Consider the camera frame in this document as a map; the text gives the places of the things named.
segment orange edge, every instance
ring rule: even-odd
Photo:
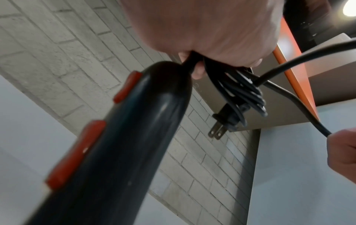
[[[283,56],[283,53],[281,52],[281,50],[279,49],[279,47],[277,46],[274,51],[273,54],[275,56],[275,58],[277,59],[277,62],[279,64],[283,64],[286,62],[286,59]],[[305,95],[303,88],[301,87],[300,83],[298,82],[296,76],[294,75],[293,71],[291,69],[287,70],[284,72],[288,81],[290,82],[290,84],[292,85],[295,93],[297,94],[297,96],[300,98],[300,100],[307,106],[307,108],[309,109],[309,111],[318,119],[320,120],[319,116],[318,116],[318,112],[316,110],[315,104],[314,106],[309,102],[309,99],[307,98],[307,96]]]

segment orange panel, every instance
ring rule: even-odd
[[[284,18],[281,21],[281,32],[278,38],[276,49],[273,51],[279,64],[285,63],[301,55],[301,51],[294,39],[287,22]],[[318,119],[318,112],[316,110],[312,89],[310,87],[307,71],[304,64],[293,67],[285,72],[287,79],[291,83],[297,96],[308,107],[308,109]]]

